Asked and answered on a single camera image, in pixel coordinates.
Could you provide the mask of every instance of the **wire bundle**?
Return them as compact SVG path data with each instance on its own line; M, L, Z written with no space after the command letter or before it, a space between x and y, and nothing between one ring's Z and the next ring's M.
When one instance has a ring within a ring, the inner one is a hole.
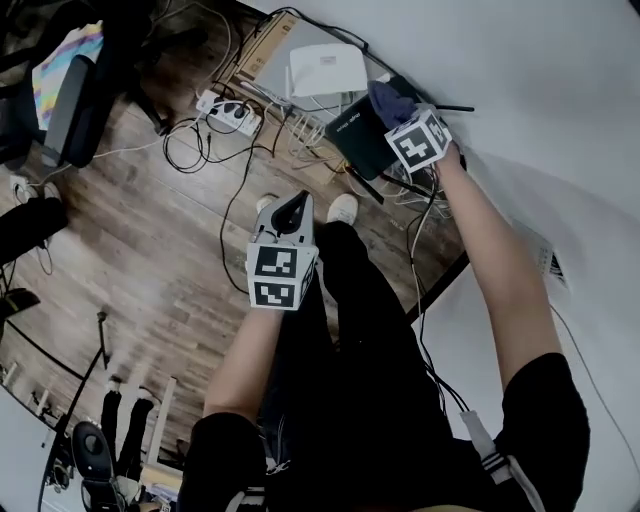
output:
M431 376L431 378L433 379L433 382L435 383L438 389L438 395L440 396L440 408L442 409L443 414L447 416L447 406L446 406L444 391L447 391L451 395L451 398L453 398L453 400L456 402L456 404L458 405L461 411L468 411L469 407L467 406L467 403L464 401L464 399L460 396L460 394L455 389L453 389L449 384L447 384L436 373L435 366L433 364L433 359L431 358L431 354L429 353L429 350L427 350L427 346L425 345L424 320L426 315L422 311L422 305L420 302L421 302L422 296L426 293L426 288L424 286L424 283L422 282L422 279L420 278L420 275L416 271L415 260L414 260L414 254L415 254L416 246L418 244L418 239L420 238L420 233L422 232L422 229L426 223L427 217L429 216L429 213L433 208L436 195L438 193L439 186L440 186L440 180L438 178L438 174L433 169L431 169L431 173L432 173L433 186L431 188L431 193L429 196L427 207L425 208L424 213L421 213L409 223L406 229L407 252L409 254L409 265L411 266L411 272L413 274L413 279L416 285L416 294L418 296L418 319L420 320L419 341L420 341L421 351L423 353L424 366L425 366L425 370ZM418 224L418 229L416 230L413 243L410 243L411 227L413 226L413 224L418 222L418 220L420 220Z

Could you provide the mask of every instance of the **white wall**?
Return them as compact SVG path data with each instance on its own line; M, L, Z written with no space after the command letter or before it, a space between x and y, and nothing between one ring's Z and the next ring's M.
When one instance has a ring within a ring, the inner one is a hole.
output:
M640 458L640 16L628 0L290 5L368 39L436 101L476 107L447 118L471 153L470 173L503 213L554 245L570 292L552 289L551 300ZM457 286L451 304L429 312L429 342L495 431L497 376L479 383L480 368L495 367L484 305L468 278ZM580 509L629 510L640 481L574 368L593 429Z

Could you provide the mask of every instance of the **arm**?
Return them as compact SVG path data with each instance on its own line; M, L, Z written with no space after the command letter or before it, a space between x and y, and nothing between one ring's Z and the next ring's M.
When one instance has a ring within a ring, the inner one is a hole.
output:
M560 343L538 269L459 160L451 144L437 172L489 310L505 389L530 361L560 353Z
M203 416L231 412L255 423L278 343L282 311L252 309L222 364L216 369Z

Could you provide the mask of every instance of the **chair leg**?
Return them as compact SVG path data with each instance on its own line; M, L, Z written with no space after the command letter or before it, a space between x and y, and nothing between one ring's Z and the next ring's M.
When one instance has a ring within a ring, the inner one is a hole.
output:
M207 38L207 32L199 28L192 28L185 30L184 32L172 34L144 45L138 54L138 61L153 60L154 58L159 57L162 52L169 48L173 48L174 46L187 44L199 46L204 44L207 41Z
M156 131L158 135L166 135L171 130L171 126L166 119L160 118L160 114L153 106L151 99L147 96L147 93L144 92L139 82L134 82L129 90L128 90L131 99L135 101L138 106L143 110L143 112L147 115L151 122L153 123L153 129Z

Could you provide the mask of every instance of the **hand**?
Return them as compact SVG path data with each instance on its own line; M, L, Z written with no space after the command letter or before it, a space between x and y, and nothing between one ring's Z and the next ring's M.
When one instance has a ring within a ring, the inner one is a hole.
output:
M458 149L458 145L451 141L447 148L447 154L436 162L436 169L438 172L443 172L455 166L460 166L460 150Z

